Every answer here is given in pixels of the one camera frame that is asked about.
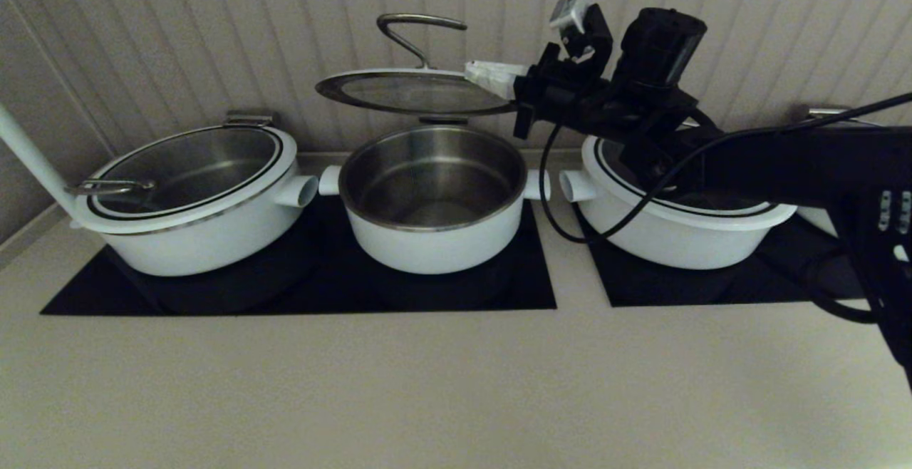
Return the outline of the white round pole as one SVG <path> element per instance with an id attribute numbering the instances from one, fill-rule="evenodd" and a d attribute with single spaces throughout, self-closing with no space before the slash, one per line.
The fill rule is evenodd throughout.
<path id="1" fill-rule="evenodd" d="M 76 221 L 76 199 L 66 192 L 66 183 L 62 174 L 37 148 L 37 145 L 33 143 L 29 135 L 20 127 L 19 122 L 16 121 L 2 103 L 0 103 L 0 138 L 38 180 L 46 192 Z"/>

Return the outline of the white steel-lined pot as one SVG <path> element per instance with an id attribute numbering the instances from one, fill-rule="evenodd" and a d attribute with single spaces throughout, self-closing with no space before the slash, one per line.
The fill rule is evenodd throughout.
<path id="1" fill-rule="evenodd" d="M 589 227 L 600 233 L 590 225 L 586 213 L 579 206 L 577 208 Z M 710 270 L 731 267 L 746 259 L 771 229 L 746 233 L 708 232 L 681 227 L 674 227 L 670 231 L 650 227 L 633 231 L 622 229 L 607 238 L 607 242 L 629 254 L 665 267 Z"/>
<path id="2" fill-rule="evenodd" d="M 280 115 L 264 109 L 228 112 L 224 122 L 214 127 L 225 125 L 270 127 L 286 132 Z M 121 259 L 140 273 L 182 277 L 228 267 L 280 238 L 315 199 L 317 177 L 301 172 L 297 154 L 299 148 L 292 170 L 277 184 L 217 215 L 154 232 L 97 233 Z M 77 185 L 66 187 L 66 192 L 75 198 L 84 195 L 83 183 L 94 174 Z"/>
<path id="3" fill-rule="evenodd" d="M 524 203 L 551 198 L 551 179 L 498 135 L 436 124 L 362 145 L 322 171 L 318 192 L 342 200 L 356 242 L 375 261 L 449 274 L 504 251 Z"/>
<path id="4" fill-rule="evenodd" d="M 841 114 L 846 112 L 846 108 L 840 108 L 840 106 L 830 106 L 830 105 L 821 105 L 821 106 L 809 106 L 807 109 L 807 120 L 812 119 L 822 119 L 830 118 L 831 116 Z M 870 128 L 880 128 L 883 125 L 870 121 L 864 120 L 862 118 L 848 118 L 835 122 L 833 125 L 830 125 L 831 128 L 848 128 L 848 127 L 862 127 L 865 125 Z M 834 223 L 831 222 L 830 216 L 827 214 L 826 210 L 821 208 L 808 208 L 808 207 L 798 207 L 796 212 L 802 217 L 805 221 L 811 223 L 812 226 L 820 229 L 822 232 L 827 233 L 831 237 L 838 239 L 839 235 L 835 231 Z"/>

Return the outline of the black glass induction cooktop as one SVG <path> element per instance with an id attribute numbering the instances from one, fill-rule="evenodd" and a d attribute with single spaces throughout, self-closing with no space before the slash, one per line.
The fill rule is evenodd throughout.
<path id="1" fill-rule="evenodd" d="M 42 309 L 46 316 L 280 316 L 556 309 L 530 204 L 491 260 L 449 274 L 385 267 L 358 245 L 339 198 L 318 198 L 259 252 L 208 273 L 154 277 L 105 247 Z"/>
<path id="2" fill-rule="evenodd" d="M 800 217 L 773 228 L 758 248 L 732 267 L 687 270 L 664 267 L 624 252 L 609 242 L 589 246 L 613 307 L 700 306 L 807 302 L 809 262 L 823 259 L 818 290 L 828 298 L 862 298 L 862 287 L 837 239 Z"/>

